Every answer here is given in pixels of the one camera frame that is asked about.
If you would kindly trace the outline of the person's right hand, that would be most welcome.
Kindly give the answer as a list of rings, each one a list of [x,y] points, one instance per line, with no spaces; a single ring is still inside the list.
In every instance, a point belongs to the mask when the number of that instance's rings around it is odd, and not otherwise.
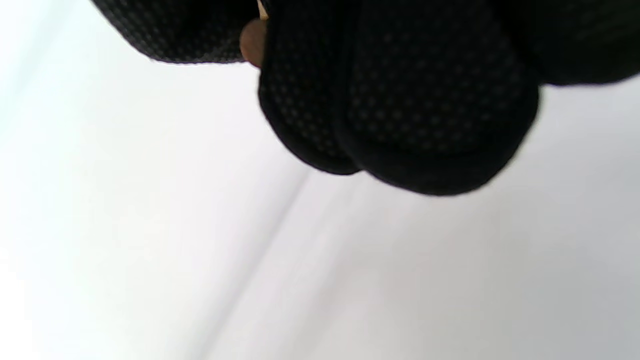
[[[149,59],[253,62],[295,157],[455,196],[490,182],[544,85],[639,73],[637,0],[96,0]]]

